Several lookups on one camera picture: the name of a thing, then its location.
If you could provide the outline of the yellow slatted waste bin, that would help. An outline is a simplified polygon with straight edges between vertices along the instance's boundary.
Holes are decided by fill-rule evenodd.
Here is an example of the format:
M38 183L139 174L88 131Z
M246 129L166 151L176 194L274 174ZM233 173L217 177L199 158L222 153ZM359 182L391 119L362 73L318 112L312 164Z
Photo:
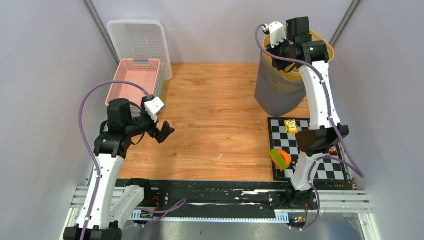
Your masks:
M292 95L300 91L303 86L303 80L299 70L291 63L286 67L286 71L278 70L273 66L273 60L270 56L261 52L260 70L265 80L277 91L286 95Z

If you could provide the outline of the green perforated basket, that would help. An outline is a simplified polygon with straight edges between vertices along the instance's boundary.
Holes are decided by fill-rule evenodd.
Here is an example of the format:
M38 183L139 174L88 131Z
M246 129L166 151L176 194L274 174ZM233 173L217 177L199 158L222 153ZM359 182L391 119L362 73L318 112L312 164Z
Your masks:
M159 74L159 80L158 80L157 88L156 88L156 95L155 95L156 97L160 98L160 100L163 103L163 106L160 108L159 114L161 114L166 108L165 100L163 99L164 85L165 85L164 70L163 68L161 68L160 74Z

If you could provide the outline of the pink perforated basket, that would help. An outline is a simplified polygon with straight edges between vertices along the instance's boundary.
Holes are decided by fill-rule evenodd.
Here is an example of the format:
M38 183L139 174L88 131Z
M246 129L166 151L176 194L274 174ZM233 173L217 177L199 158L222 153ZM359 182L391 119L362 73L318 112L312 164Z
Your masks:
M150 58L144 62L136 62L132 58L124 58L120 61L115 73L115 81L126 81L144 88L149 94L155 96L158 77L162 63L159 59ZM114 83L110 86L105 105L114 99L128 99L140 104L146 95L136 87L128 84Z

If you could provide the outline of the grey slatted waste bin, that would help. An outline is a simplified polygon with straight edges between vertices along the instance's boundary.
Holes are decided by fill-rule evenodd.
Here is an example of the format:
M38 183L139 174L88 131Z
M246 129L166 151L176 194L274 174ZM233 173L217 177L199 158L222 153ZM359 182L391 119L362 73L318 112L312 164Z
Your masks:
M302 81L290 81L261 56L254 93L262 109L272 117L283 116L296 109L306 96Z

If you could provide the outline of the blue perforated basket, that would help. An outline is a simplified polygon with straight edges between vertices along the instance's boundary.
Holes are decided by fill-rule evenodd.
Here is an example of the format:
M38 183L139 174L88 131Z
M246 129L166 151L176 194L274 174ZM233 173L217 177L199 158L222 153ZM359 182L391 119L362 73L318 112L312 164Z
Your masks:
M164 68L161 67L159 76L157 79L157 85L156 85L154 96L161 98L163 94L163 88L164 88Z

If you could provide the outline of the white perforated basket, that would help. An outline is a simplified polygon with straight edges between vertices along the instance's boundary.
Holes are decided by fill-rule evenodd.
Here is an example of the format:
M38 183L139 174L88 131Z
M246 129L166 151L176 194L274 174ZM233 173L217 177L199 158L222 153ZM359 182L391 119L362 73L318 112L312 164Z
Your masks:
M164 79L171 80L173 71L165 28L159 19L120 19L107 23L117 57L122 59L159 59Z

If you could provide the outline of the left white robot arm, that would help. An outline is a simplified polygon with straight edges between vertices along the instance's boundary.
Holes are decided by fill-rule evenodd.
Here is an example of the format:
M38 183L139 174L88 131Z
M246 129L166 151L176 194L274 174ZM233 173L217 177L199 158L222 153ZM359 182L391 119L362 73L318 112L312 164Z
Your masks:
M166 105L159 97L143 97L139 116L133 117L134 103L117 98L107 106L107 120L100 125L94 142L94 169L87 198L75 225L66 227L65 240L120 240L123 228L135 208L149 206L153 193L149 180L132 178L122 196L113 204L118 175L133 145L132 138L148 134L158 143L164 142L175 129L165 121L158 129L158 115Z

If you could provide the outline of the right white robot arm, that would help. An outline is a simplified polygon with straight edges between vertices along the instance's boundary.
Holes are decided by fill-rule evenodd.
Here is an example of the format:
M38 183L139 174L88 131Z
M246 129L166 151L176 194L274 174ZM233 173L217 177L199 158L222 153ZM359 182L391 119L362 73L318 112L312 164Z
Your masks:
M273 21L263 26L263 32L269 39L264 54L271 57L273 67L279 71L293 64L308 98L309 128L296 134L299 159L285 195L286 204L298 209L314 197L317 162L349 134L349 128L341 124L334 107L329 81L331 47L313 36L309 18L292 18L285 24Z

